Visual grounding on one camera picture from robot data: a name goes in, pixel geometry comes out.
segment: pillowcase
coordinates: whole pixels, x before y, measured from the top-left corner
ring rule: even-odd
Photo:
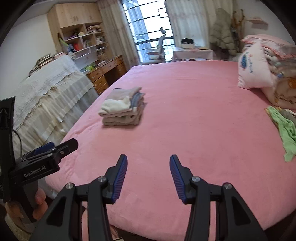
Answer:
[[[159,60],[160,56],[158,54],[150,54],[149,58],[153,60]]]
[[[283,59],[296,58],[296,46],[275,36],[267,34],[248,35],[241,41],[248,44],[261,42],[263,47],[272,50]]]
[[[261,42],[253,44],[238,60],[238,86],[244,89],[272,87],[275,77],[269,70]]]

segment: green cloth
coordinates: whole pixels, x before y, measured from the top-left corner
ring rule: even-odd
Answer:
[[[283,117],[280,112],[268,106],[267,109],[270,112],[271,118],[278,124],[279,135],[283,141],[283,146],[286,151],[284,155],[285,161],[291,161],[296,155],[296,128],[292,121]]]

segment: hand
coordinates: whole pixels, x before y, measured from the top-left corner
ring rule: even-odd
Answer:
[[[38,189],[35,194],[35,202],[38,204],[37,208],[33,211],[33,218],[39,220],[42,218],[44,213],[46,212],[48,206],[45,202],[45,192],[42,189]],[[15,202],[7,202],[5,203],[5,209],[7,214],[10,216],[12,221],[19,227],[25,230],[24,225],[22,224],[21,218],[23,215],[21,214],[20,208]]]

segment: white curtain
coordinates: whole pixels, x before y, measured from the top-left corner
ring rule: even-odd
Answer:
[[[207,12],[209,28],[211,28],[216,21],[216,10],[218,8],[223,8],[232,17],[233,0],[204,0],[204,5]]]
[[[120,0],[97,1],[104,31],[114,56],[122,55],[127,70],[140,64],[131,29]]]
[[[198,46],[209,46],[208,23],[203,0],[166,0],[175,45],[190,38]]]
[[[216,21],[216,10],[225,9],[230,16],[233,0],[166,0],[175,44],[191,38],[198,46],[209,47],[209,29]]]

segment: white table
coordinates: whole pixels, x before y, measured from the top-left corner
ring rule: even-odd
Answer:
[[[195,58],[203,58],[203,59],[215,59],[216,54],[213,50],[201,50],[197,47],[191,49],[184,49],[180,47],[175,47],[173,50],[173,59],[172,62],[178,61],[178,59],[195,59]]]

